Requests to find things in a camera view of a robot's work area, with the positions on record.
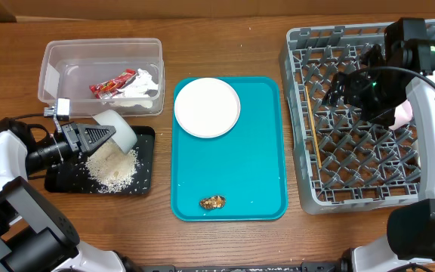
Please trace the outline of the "brown food scrap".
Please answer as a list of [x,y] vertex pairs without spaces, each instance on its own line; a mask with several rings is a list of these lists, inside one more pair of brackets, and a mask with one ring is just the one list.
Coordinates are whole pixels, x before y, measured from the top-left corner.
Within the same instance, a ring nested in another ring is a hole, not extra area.
[[226,204],[224,196],[211,196],[199,201],[199,205],[205,210],[222,209]]

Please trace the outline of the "grey bowl with rice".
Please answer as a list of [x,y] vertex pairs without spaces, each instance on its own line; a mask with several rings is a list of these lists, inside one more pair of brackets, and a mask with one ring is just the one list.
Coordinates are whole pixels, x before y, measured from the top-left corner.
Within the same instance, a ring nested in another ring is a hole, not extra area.
[[99,125],[111,125],[116,129],[112,140],[123,153],[129,153],[137,143],[137,135],[131,126],[114,110],[106,110],[93,115],[92,118]]

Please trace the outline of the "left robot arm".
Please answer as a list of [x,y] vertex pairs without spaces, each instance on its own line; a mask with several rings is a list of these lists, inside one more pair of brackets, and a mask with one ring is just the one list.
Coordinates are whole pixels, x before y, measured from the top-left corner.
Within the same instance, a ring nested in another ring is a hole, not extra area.
[[113,141],[123,153],[137,142],[131,126],[114,110],[95,124],[72,122],[71,105],[58,99],[44,109],[56,130],[36,141],[22,116],[0,121],[0,271],[139,271],[129,257],[80,240],[71,221],[30,183],[32,174],[93,155]]

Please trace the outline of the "white napkin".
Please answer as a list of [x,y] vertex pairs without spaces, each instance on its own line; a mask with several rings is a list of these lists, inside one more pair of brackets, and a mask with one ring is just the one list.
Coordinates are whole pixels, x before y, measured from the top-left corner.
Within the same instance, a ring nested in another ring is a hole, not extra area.
[[153,81],[152,75],[146,70],[138,69],[136,75],[118,89],[118,93],[113,97],[115,107],[134,107],[142,106],[151,108],[153,106],[152,97],[156,96],[159,85]]

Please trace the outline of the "red snack wrapper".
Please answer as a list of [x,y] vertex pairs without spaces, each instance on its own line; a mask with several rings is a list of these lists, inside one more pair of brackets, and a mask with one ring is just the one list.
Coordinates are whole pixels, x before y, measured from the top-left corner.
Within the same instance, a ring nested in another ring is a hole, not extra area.
[[135,70],[126,69],[116,78],[96,85],[90,85],[89,89],[96,98],[112,98],[117,95],[120,92],[120,89],[129,83],[136,75],[137,72]]

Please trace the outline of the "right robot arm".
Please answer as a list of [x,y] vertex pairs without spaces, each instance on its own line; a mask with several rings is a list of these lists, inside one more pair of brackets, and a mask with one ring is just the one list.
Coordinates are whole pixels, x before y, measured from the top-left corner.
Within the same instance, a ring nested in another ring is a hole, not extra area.
[[358,107],[361,120],[392,126],[409,102],[418,136],[418,200],[390,213],[387,232],[342,259],[348,271],[427,270],[435,263],[435,39],[421,18],[402,18],[384,31],[384,44],[361,59],[362,68],[333,77],[322,102]]

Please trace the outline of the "wooden chopstick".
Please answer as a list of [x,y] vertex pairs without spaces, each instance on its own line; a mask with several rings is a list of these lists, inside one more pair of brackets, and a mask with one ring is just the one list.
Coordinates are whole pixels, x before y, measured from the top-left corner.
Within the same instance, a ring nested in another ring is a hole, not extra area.
[[314,146],[314,150],[315,150],[316,161],[317,161],[318,168],[321,169],[322,168],[322,160],[321,160],[320,153],[319,153],[319,145],[318,145],[316,130],[315,130],[314,114],[313,114],[313,110],[311,107],[310,93],[308,91],[307,86],[305,86],[305,94],[306,94],[306,99],[307,99],[307,112],[308,112],[308,116],[309,116],[309,120],[310,120],[310,130],[311,130],[311,133],[313,136],[313,146]]

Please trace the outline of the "pink bowl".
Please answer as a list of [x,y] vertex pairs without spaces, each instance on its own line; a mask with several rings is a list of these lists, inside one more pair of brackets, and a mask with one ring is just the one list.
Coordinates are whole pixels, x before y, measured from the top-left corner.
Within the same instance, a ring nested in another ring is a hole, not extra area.
[[395,108],[394,118],[394,124],[389,127],[389,129],[392,131],[395,131],[412,120],[413,110],[408,100],[405,100],[402,104]]

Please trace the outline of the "white round plate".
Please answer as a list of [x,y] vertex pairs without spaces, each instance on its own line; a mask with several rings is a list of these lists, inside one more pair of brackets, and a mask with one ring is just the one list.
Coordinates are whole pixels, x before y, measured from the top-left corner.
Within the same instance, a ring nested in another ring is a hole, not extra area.
[[195,79],[178,92],[174,117],[188,134],[198,138],[217,138],[237,123],[241,103],[235,89],[216,78]]

